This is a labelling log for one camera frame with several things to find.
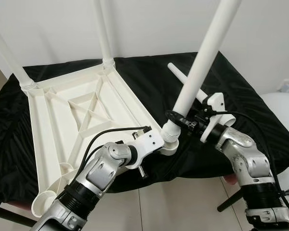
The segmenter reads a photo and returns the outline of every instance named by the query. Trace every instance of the white pvc pipe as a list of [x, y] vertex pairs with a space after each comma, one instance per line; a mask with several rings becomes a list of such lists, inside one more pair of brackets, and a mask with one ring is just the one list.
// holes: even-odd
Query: white pvc pipe
[[[168, 69], [171, 70], [171, 72], [181, 81], [181, 83], [185, 84], [187, 81], [187, 76], [180, 71], [173, 63], [168, 63], [167, 65]], [[207, 98], [207, 94], [202, 90], [199, 89], [196, 99], [202, 103], [205, 98]], [[219, 123], [222, 125], [232, 126], [236, 121], [236, 118], [233, 115], [225, 114], [222, 115]]]
[[[241, 0], [221, 0], [173, 108], [181, 115], [186, 116], [190, 110], [240, 3]], [[180, 132], [181, 129], [169, 120], [163, 126], [161, 135], [166, 142], [175, 142]]]
[[18, 79], [19, 85], [22, 90], [28, 90], [30, 88], [35, 87], [35, 82], [32, 79], [30, 79], [30, 77], [25, 72], [23, 67], [17, 62], [17, 59], [14, 57], [14, 55], [6, 45], [1, 35], [0, 35], [0, 53], [2, 54], [8, 66], [10, 67], [11, 71]]
[[[187, 76], [182, 73], [182, 71], [180, 71], [175, 65], [173, 65], [173, 63], [168, 63], [167, 67], [181, 81], [181, 83], [186, 83]], [[207, 96], [208, 95], [203, 90], [199, 89], [196, 95], [196, 99], [202, 103], [202, 101], [207, 98]]]
[[113, 66], [115, 62], [110, 51], [101, 2], [100, 0], [92, 0], [92, 4], [93, 4], [95, 24], [97, 28], [97, 35], [99, 38], [102, 55], [103, 55], [103, 65]]

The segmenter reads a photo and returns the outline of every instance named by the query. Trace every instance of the floor tile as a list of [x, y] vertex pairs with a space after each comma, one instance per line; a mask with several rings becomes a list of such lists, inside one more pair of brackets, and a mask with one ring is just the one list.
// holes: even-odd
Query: floor tile
[[[23, 210], [23, 209], [17, 208], [13, 205], [9, 205], [6, 203], [2, 203], [0, 207], [6, 210], [12, 211], [14, 213], [17, 213], [19, 215], [25, 216], [27, 218], [37, 220], [37, 218], [32, 215], [31, 211]], [[2, 231], [29, 231], [30, 227], [20, 225], [20, 224], [0, 218], [0, 230]]]
[[83, 231], [141, 231], [139, 192], [107, 193], [88, 217]]
[[240, 231], [232, 208], [216, 210], [226, 198], [219, 178], [177, 178], [142, 188], [143, 231]]

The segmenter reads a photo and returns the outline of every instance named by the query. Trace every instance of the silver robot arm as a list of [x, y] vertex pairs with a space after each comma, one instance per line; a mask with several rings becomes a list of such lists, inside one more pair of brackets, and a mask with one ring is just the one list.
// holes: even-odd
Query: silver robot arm
[[189, 121], [177, 112], [166, 116], [190, 135], [202, 136], [215, 145], [231, 162], [246, 202], [246, 218], [253, 231], [289, 231], [289, 209], [283, 206], [267, 157], [257, 149], [248, 135], [221, 124], [209, 127], [207, 119], [195, 117]]
[[106, 143], [65, 187], [31, 231], [80, 231], [115, 180], [117, 171], [124, 166], [137, 168], [145, 156], [163, 145], [164, 140], [156, 130], [150, 130], [127, 144]]

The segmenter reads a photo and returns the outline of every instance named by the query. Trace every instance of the black cloth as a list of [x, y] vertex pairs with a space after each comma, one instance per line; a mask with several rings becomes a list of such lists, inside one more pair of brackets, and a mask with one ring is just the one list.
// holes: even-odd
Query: black cloth
[[[173, 62], [186, 75], [196, 53], [147, 57], [116, 58], [116, 68], [153, 118], [162, 126], [166, 110], [172, 109], [182, 88], [168, 70]], [[83, 60], [64, 64], [25, 67], [35, 81], [67, 74], [100, 64], [101, 60]], [[219, 53], [202, 86], [207, 93], [223, 92], [227, 110], [252, 117], [265, 131], [278, 172], [289, 167], [289, 132], [265, 105], [247, 81]], [[200, 108], [195, 101], [190, 114]], [[237, 117], [234, 128], [250, 135], [259, 145], [261, 136], [254, 125]], [[122, 192], [172, 180], [175, 177], [207, 178], [231, 174], [226, 157], [199, 138], [187, 139], [183, 132], [180, 147], [173, 156], [149, 155], [143, 167], [149, 174], [141, 179], [137, 169], [118, 176], [110, 192]], [[37, 174], [27, 97], [12, 75], [0, 91], [0, 201], [31, 203], [38, 193]]]

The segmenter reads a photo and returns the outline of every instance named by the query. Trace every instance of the black cable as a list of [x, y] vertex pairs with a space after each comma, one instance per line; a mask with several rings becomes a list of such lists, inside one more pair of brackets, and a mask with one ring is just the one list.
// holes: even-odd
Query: black cable
[[282, 198], [284, 204], [288, 207], [289, 209], [289, 202], [287, 201], [287, 199], [285, 198], [285, 195], [282, 191], [282, 189], [280, 188], [280, 185], [279, 185], [279, 180], [278, 180], [278, 177], [277, 177], [277, 171], [276, 171], [276, 166], [275, 166], [275, 161], [274, 161], [274, 157], [273, 155], [271, 154], [271, 150], [270, 150], [270, 147], [269, 147], [269, 143], [268, 143], [268, 140], [266, 138], [266, 135], [264, 133], [264, 131], [262, 130], [262, 128], [257, 124], [257, 122], [252, 119], [251, 117], [249, 117], [248, 115], [244, 114], [244, 113], [240, 113], [240, 112], [213, 112], [214, 115], [225, 115], [225, 114], [233, 114], [233, 115], [239, 115], [239, 116], [243, 116], [245, 117], [246, 119], [250, 120], [253, 125], [255, 125], [255, 127], [259, 130], [261, 136], [262, 136], [262, 139], [263, 139], [263, 142], [264, 142], [264, 145], [263, 145], [263, 149], [264, 149], [264, 154], [266, 155], [266, 157], [269, 159], [269, 163], [270, 163], [270, 166], [271, 166], [271, 171], [272, 171], [272, 175], [273, 175], [273, 178], [275, 180], [275, 185], [277, 187], [277, 190], [278, 190], [278, 193], [280, 195], [280, 197]]
[[89, 143], [86, 151], [85, 151], [85, 154], [83, 155], [83, 158], [82, 158], [82, 161], [81, 161], [81, 164], [79, 166], [79, 169], [76, 173], [76, 176], [74, 177], [74, 179], [79, 175], [79, 173], [84, 169], [84, 167], [86, 166], [85, 165], [85, 161], [87, 159], [87, 156], [88, 156], [88, 153], [89, 153], [89, 150], [92, 146], [92, 144], [94, 143], [94, 141], [99, 138], [101, 135], [105, 134], [105, 133], [108, 133], [108, 132], [113, 132], [113, 131], [127, 131], [127, 130], [140, 130], [140, 129], [146, 129], [146, 128], [149, 128], [148, 126], [144, 126], [144, 127], [132, 127], [132, 128], [114, 128], [114, 129], [108, 129], [108, 130], [105, 130], [105, 131], [102, 131], [100, 133], [98, 133]]
[[102, 145], [98, 146], [97, 148], [95, 148], [87, 157], [86, 161], [85, 161], [85, 166], [87, 165], [88, 161], [90, 160], [91, 156], [100, 148], [102, 147]]

